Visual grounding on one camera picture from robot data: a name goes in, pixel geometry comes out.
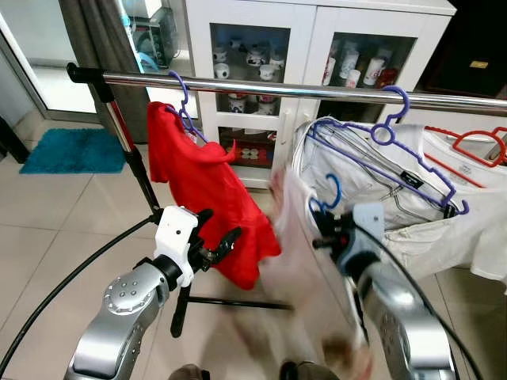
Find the curtain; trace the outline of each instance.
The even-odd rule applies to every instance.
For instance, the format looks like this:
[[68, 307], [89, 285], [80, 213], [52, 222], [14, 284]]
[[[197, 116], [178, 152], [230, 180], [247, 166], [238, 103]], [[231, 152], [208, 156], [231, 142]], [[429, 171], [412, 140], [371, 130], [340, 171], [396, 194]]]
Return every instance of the curtain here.
[[[115, 0], [59, 0], [78, 65], [139, 73]], [[148, 93], [144, 88], [111, 85], [135, 143], [147, 141]], [[90, 91], [101, 124], [113, 132], [112, 120], [94, 88]]]

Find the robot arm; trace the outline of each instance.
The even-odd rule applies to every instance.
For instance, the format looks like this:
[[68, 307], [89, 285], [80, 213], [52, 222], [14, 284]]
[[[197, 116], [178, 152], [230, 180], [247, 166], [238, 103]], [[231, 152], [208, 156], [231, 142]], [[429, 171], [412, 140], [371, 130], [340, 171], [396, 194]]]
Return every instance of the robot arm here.
[[367, 314], [377, 328], [391, 377], [395, 380], [456, 379], [444, 327], [402, 273], [383, 260], [379, 246], [360, 228], [382, 241], [380, 203], [362, 203], [336, 220], [317, 212], [323, 239], [315, 248], [330, 246], [339, 272], [355, 285], [358, 314]]
[[226, 234], [217, 250], [203, 247], [198, 233], [211, 216], [211, 210], [198, 215], [183, 207], [164, 210], [155, 235], [155, 259], [143, 259], [107, 286], [101, 309], [72, 356], [66, 380], [130, 378], [143, 335], [169, 292], [188, 286], [195, 272], [207, 271], [233, 249], [239, 227]]

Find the purple hanger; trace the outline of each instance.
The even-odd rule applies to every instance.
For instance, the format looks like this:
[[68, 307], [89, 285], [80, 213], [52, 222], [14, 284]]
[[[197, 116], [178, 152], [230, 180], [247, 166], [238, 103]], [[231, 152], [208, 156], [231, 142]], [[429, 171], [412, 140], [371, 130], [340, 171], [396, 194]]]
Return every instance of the purple hanger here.
[[191, 133], [194, 133], [198, 135], [205, 143], [207, 143], [207, 139], [204, 137], [200, 131], [194, 127], [192, 118], [190, 117], [189, 113], [187, 112], [185, 106], [189, 102], [189, 91], [187, 90], [187, 85], [185, 82], [183, 82], [183, 79], [178, 75], [176, 71], [169, 70], [168, 75], [170, 77], [176, 78], [178, 82], [180, 82], [181, 88], [183, 89], [183, 94], [185, 95], [184, 99], [181, 101], [181, 108], [178, 113], [176, 113], [176, 110], [173, 107], [170, 107], [169, 105], [166, 107], [166, 111], [171, 112], [177, 116], [180, 117], [181, 122], [185, 126], [185, 129]]
[[[358, 125], [358, 124], [355, 124], [355, 123], [351, 123], [351, 122], [347, 122], [347, 123], [342, 124], [342, 123], [338, 123], [336, 120], [333, 120], [331, 118], [329, 118], [329, 119], [323, 118], [322, 120], [318, 120], [318, 121], [315, 122], [315, 124], [314, 124], [314, 126], [312, 128], [312, 132], [309, 133], [307, 136], [310, 137], [310, 138], [312, 138], [315, 141], [318, 141], [322, 145], [327, 146], [330, 149], [335, 150], [338, 153], [345, 155], [346, 157], [350, 158], [351, 160], [355, 161], [356, 163], [358, 163], [360, 165], [363, 165], [363, 166], [366, 166], [367, 168], [373, 170], [374, 172], [377, 172], [378, 174], [380, 174], [380, 175], [382, 175], [382, 176], [384, 176], [386, 178], [389, 178], [391, 181], [399, 184], [400, 186], [403, 186], [404, 188], [408, 188], [412, 192], [417, 193], [421, 198], [424, 198], [425, 200], [428, 200], [428, 201], [430, 201], [430, 202], [432, 202], [432, 203], [440, 206], [441, 208], [445, 209], [446, 206], [448, 206], [449, 202], [451, 201], [451, 198], [455, 195], [456, 188], [454, 187], [454, 185], [451, 183], [451, 181], [444, 174], [442, 174], [439, 170], [435, 169], [434, 167], [426, 165], [425, 162], [424, 162], [424, 160], [423, 160], [423, 158], [419, 154], [417, 154], [416, 152], [414, 152], [413, 150], [411, 150], [408, 146], [406, 146], [406, 145], [404, 145], [401, 142], [399, 142], [399, 141], [396, 140], [396, 138], [395, 138], [395, 132], [391, 128], [390, 123], [391, 123], [391, 121], [393, 119], [398, 119], [400, 117], [403, 117], [408, 112], [408, 110], [410, 108], [410, 100], [409, 100], [408, 96], [406, 95], [405, 91], [403, 91], [402, 89], [400, 89], [396, 85], [387, 85], [386, 87], [383, 88], [383, 90], [385, 90], [385, 91], [393, 91], [393, 92], [398, 93], [399, 95], [402, 96], [402, 98], [403, 98], [403, 109], [402, 109], [401, 112], [388, 115], [387, 118], [386, 118], [386, 121], [384, 121], [383, 123], [377, 123], [372, 128], [363, 127], [361, 125]], [[327, 141], [319, 139], [316, 136], [316, 134], [315, 134], [316, 127], [318, 127], [320, 124], [327, 124], [329, 122], [331, 122], [335, 127], [339, 127], [339, 128], [351, 127], [351, 128], [360, 129], [362, 131], [366, 131], [372, 137], [372, 140], [375, 141], [379, 145], [386, 146], [386, 145], [390, 145], [390, 144], [395, 144], [399, 148], [403, 149], [405, 152], [407, 152], [407, 153], [411, 154], [412, 156], [414, 156], [417, 159], [417, 163], [420, 166], [422, 166], [427, 172], [429, 172], [429, 173], [435, 173], [445, 183], [445, 185], [448, 187], [449, 193], [443, 199], [440, 199], [440, 200], [438, 200], [436, 198], [433, 198], [432, 196], [430, 196], [428, 194], [425, 194], [424, 192], [422, 192], [421, 190], [415, 188], [414, 186], [411, 186], [411, 185], [407, 184], [403, 180], [401, 180], [399, 178], [396, 178], [396, 177], [393, 177], [392, 175], [390, 175], [388, 173], [385, 173], [381, 169], [378, 169], [375, 166], [370, 165], [367, 162], [362, 161], [361, 159], [355, 157], [353, 154], [347, 152], [346, 150], [337, 148], [336, 146], [334, 146], [332, 144], [329, 144]], [[376, 137], [375, 134], [379, 130], [385, 130], [389, 134], [389, 139], [387, 141], [380, 141]], [[463, 204], [463, 210], [456, 211], [457, 215], [466, 214], [470, 210], [470, 208], [468, 207], [468, 203], [467, 203], [466, 200], [462, 200], [462, 204]]]

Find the chrome pole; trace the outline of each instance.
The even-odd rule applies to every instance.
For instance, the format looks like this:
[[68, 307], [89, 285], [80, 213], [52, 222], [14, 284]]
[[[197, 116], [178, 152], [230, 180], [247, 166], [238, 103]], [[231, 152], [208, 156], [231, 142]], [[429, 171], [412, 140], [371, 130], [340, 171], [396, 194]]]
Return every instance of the chrome pole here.
[[[176, 79], [158, 74], [122, 74], [106, 71], [103, 74], [106, 83], [126, 86], [149, 86], [178, 89]], [[278, 97], [303, 97], [329, 101], [350, 101], [356, 103], [401, 104], [397, 93], [380, 89], [348, 89], [320, 85], [290, 85], [285, 83], [223, 81], [219, 79], [183, 77], [189, 90], [213, 93], [253, 93]], [[427, 93], [408, 93], [413, 108], [488, 112], [507, 116], [507, 101], [480, 97], [458, 97]]]

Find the white clothing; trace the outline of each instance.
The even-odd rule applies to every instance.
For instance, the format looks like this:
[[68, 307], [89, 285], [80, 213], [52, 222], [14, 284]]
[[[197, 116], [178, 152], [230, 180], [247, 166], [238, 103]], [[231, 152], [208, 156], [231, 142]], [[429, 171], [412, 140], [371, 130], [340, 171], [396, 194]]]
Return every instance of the white clothing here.
[[[451, 167], [466, 167], [468, 177], [490, 186], [477, 188], [468, 182], [454, 183], [455, 205], [461, 210], [461, 200], [466, 200], [470, 207], [468, 214], [442, 218], [439, 211], [421, 201], [421, 198], [410, 190], [403, 189], [383, 195], [378, 182], [365, 174], [360, 165], [309, 137], [306, 137], [303, 145], [296, 145], [293, 165], [303, 180], [315, 188], [319, 196], [328, 203], [333, 199], [335, 189], [326, 181], [326, 174], [335, 173], [338, 176], [342, 187], [341, 204], [334, 210], [338, 215], [343, 212], [344, 207], [352, 203], [381, 200], [389, 229], [384, 235], [384, 242], [413, 276], [420, 278], [457, 264], [471, 263], [473, 273], [507, 283], [507, 171], [499, 168], [488, 169], [458, 154], [448, 144], [425, 132], [423, 126], [395, 125], [393, 129], [396, 139], [421, 157], [424, 157], [424, 152], [427, 151]], [[322, 133], [326, 140], [341, 147], [353, 140], [349, 151], [356, 151], [354, 148], [360, 146], [353, 137], [356, 135], [353, 132], [338, 128], [336, 131], [330, 134], [324, 130]], [[299, 137], [304, 138], [306, 133], [307, 128], [299, 131]], [[339, 135], [344, 133], [349, 140], [339, 138]], [[370, 149], [369, 155], [375, 160], [378, 159], [378, 163], [389, 173], [392, 167], [387, 163], [392, 162], [415, 174], [430, 188], [437, 189], [442, 194], [448, 193], [448, 188], [435, 174], [428, 173], [419, 166], [413, 156], [397, 146], [380, 146], [364, 139], [361, 144], [366, 144], [365, 149]], [[446, 170], [432, 161], [425, 162], [446, 173]], [[401, 211], [398, 205], [408, 213]], [[413, 214], [423, 215], [429, 221], [420, 222]]]
[[[296, 338], [299, 344], [307, 342], [308, 347], [301, 349], [305, 350], [308, 360], [324, 363], [324, 339], [352, 333], [353, 345], [358, 347], [364, 342], [363, 333], [329, 252], [314, 251], [312, 247], [312, 241], [322, 237], [308, 207], [314, 193], [290, 168], [282, 177], [283, 201], [273, 225], [282, 254], [260, 263], [261, 282], [271, 297], [294, 306], [294, 326], [290, 334], [299, 334]], [[329, 270], [326, 277], [322, 267]]]
[[[471, 263], [472, 273], [507, 283], [507, 171], [487, 168], [455, 152], [451, 145], [425, 131], [423, 126], [399, 125], [394, 130], [398, 141], [419, 154], [431, 152], [451, 167], [466, 168], [467, 177], [488, 188], [477, 188], [467, 181], [453, 182], [455, 198], [468, 202], [468, 214], [387, 231], [387, 246], [401, 255], [403, 263], [417, 277]], [[390, 159], [405, 162], [407, 169], [417, 171], [417, 164], [406, 160], [404, 152], [387, 146], [380, 150]], [[432, 180], [431, 175], [421, 170], [418, 174], [426, 181]]]
[[[336, 188], [330, 185], [326, 174], [337, 175], [341, 182], [341, 202], [332, 210], [334, 214], [342, 214], [355, 203], [378, 201], [384, 208], [387, 230], [431, 222], [444, 217], [440, 207], [418, 194], [400, 187], [389, 178], [363, 167], [310, 137], [304, 138], [311, 125], [313, 124], [298, 130], [296, 138], [299, 142], [295, 147], [293, 167], [301, 179], [316, 191], [319, 199], [327, 203], [331, 203], [336, 196]], [[379, 145], [362, 139], [351, 129], [336, 128], [330, 121], [327, 125], [319, 126], [318, 133], [320, 139], [349, 152], [373, 167], [379, 167], [381, 164], [382, 171], [392, 177], [399, 177], [404, 171], [400, 161], [386, 159], [379, 152]], [[447, 194], [447, 191], [439, 191], [438, 188], [424, 183], [419, 190], [438, 200]]]

